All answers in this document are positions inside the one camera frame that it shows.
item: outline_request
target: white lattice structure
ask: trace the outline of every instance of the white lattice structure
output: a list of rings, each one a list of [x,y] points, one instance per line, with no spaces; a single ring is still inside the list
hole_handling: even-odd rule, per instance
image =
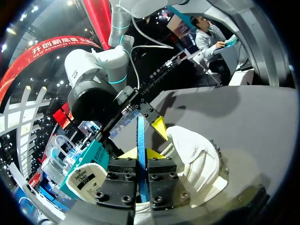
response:
[[[10,104],[9,100],[5,107],[4,113],[0,113],[0,135],[4,135],[9,131],[17,129],[17,154],[20,171],[24,178],[31,173],[32,153],[35,143],[31,143],[36,139],[33,132],[39,129],[39,125],[33,126],[34,121],[44,117],[43,113],[38,113],[39,107],[50,104],[49,100],[43,100],[46,87],[42,87],[35,101],[27,101],[31,92],[30,86],[26,86],[21,102]]]

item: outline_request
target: blue strap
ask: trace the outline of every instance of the blue strap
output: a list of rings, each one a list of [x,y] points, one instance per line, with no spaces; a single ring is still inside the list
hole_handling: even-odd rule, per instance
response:
[[[144,131],[144,117],[137,117],[137,134],[136,134],[136,145],[137,145],[137,159],[139,163],[139,189],[141,194],[142,202],[149,201],[149,191],[147,185],[147,151],[145,147],[145,131]]]

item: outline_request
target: gray jacket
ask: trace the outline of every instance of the gray jacket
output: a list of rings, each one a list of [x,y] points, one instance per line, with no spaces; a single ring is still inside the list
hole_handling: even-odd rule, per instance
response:
[[[222,31],[216,25],[212,24],[209,27],[209,32],[211,36],[200,29],[198,29],[196,32],[196,45],[199,50],[201,50],[201,54],[207,67],[209,66],[210,62],[221,57],[220,55],[214,55],[217,41],[226,40]]]

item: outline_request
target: man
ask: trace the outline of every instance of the man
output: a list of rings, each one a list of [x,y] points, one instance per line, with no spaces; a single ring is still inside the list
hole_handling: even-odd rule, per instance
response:
[[[201,50],[207,67],[215,73],[221,74],[222,85],[230,82],[230,70],[220,54],[214,51],[225,47],[225,36],[222,31],[201,16],[192,16],[191,23],[197,28],[196,45]]]

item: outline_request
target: cable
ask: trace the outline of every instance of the cable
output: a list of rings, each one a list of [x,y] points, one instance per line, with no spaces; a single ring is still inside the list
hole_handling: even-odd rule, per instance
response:
[[[136,22],[135,22],[135,18],[133,16],[131,16],[131,20],[132,20],[132,23],[134,25],[134,27],[136,28],[136,30],[142,35],[144,36],[145,38],[147,38],[148,40],[158,44],[158,45],[138,45],[138,46],[135,46],[131,49],[130,51],[130,54],[129,54],[129,58],[130,58],[130,61],[131,61],[131,64],[132,64],[132,67],[135,71],[135,75],[136,75],[136,79],[137,79],[137,89],[139,90],[140,89],[140,77],[139,77],[139,74],[136,70],[136,67],[135,67],[135,64],[133,62],[133,59],[132,59],[132,51],[136,48],[168,48],[168,49],[174,49],[172,46],[169,46],[169,45],[166,45],[164,43],[161,43],[157,40],[154,40],[153,38],[150,38],[149,36],[147,36],[146,34],[144,34],[139,28],[138,26],[136,25]]]
[[[159,45],[138,45],[138,46],[135,46],[132,48],[132,50],[130,51],[130,54],[129,54],[129,58],[130,58],[133,70],[135,71],[135,75],[136,75],[136,79],[137,79],[137,89],[139,90],[140,89],[140,77],[136,70],[135,63],[133,62],[133,59],[132,59],[132,51],[136,48],[168,48],[168,47],[159,46]]]
[[[248,62],[249,58],[243,63],[243,65],[240,66],[240,68],[238,68],[236,71],[240,71],[243,69],[243,67],[246,65],[246,63]]]
[[[134,18],[133,16],[131,17],[131,20],[132,20],[132,23],[133,23],[134,27],[136,28],[136,30],[137,30],[142,36],[144,36],[145,38],[147,38],[147,39],[150,40],[150,41],[153,41],[154,43],[156,43],[156,44],[158,44],[158,45],[165,46],[165,47],[167,47],[167,48],[169,48],[169,49],[174,49],[172,46],[169,46],[169,45],[166,45],[166,44],[164,44],[164,43],[161,43],[161,42],[159,42],[159,41],[157,41],[157,40],[154,40],[153,38],[150,38],[150,37],[147,36],[146,34],[144,34],[144,33],[138,28],[138,26],[136,25],[135,18]]]
[[[38,221],[38,225],[42,225],[44,222],[46,222],[46,221],[49,221],[49,222],[51,222],[49,219],[42,219],[42,220],[40,220],[40,221]]]
[[[240,61],[240,49],[239,49],[238,62]],[[244,67],[244,65],[248,62],[248,60],[249,60],[249,58],[247,58],[247,60],[235,72],[240,71]]]

